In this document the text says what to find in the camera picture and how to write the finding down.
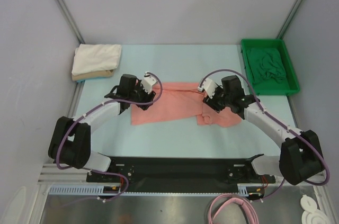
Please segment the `pink t shirt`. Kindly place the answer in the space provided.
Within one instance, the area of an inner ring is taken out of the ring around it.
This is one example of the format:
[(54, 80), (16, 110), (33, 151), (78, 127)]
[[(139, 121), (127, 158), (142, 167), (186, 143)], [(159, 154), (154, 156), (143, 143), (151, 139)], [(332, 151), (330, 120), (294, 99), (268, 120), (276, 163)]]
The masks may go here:
[(147, 110), (136, 105), (131, 106), (131, 124), (133, 126), (146, 123), (174, 121), (195, 117), (199, 126), (218, 125), (232, 127), (241, 123), (242, 119), (225, 108), (219, 113), (203, 103), (204, 93), (198, 91), (198, 83), (167, 82), (155, 85), (153, 90), (160, 99)]

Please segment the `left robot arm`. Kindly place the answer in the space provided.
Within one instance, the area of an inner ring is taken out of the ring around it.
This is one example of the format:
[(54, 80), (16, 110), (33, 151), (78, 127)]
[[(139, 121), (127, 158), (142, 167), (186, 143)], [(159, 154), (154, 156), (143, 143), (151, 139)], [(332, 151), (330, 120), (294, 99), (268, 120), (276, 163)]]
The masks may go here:
[(103, 101), (76, 118), (61, 117), (57, 120), (48, 149), (48, 155), (60, 170), (69, 168), (98, 172), (109, 182), (116, 178), (117, 168), (111, 165), (111, 158), (93, 150), (92, 134), (99, 127), (121, 115), (131, 105), (147, 110), (160, 94), (153, 90), (161, 86), (160, 79), (146, 72), (142, 79), (124, 74), (119, 84), (104, 96)]

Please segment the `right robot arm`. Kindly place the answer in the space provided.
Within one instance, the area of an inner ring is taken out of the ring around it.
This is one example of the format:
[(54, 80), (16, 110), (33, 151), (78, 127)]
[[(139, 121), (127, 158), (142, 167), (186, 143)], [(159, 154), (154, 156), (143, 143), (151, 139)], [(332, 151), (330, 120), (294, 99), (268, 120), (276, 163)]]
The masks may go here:
[(271, 115), (253, 94), (246, 94), (237, 76), (227, 76), (221, 85), (206, 78), (198, 87), (205, 93), (203, 102), (219, 113), (230, 108), (232, 113), (255, 125), (280, 148), (279, 156), (258, 154), (249, 159), (245, 178), (257, 182), (263, 175), (283, 177), (288, 183), (298, 185), (324, 171), (318, 136), (311, 130), (302, 131), (284, 124)]

